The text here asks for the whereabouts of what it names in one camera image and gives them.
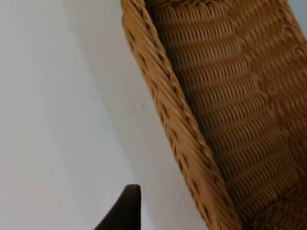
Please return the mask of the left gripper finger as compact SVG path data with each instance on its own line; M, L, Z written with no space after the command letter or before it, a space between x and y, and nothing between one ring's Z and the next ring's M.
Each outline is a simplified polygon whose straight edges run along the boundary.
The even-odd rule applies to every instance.
M141 187L138 184L128 184L95 230L140 229Z

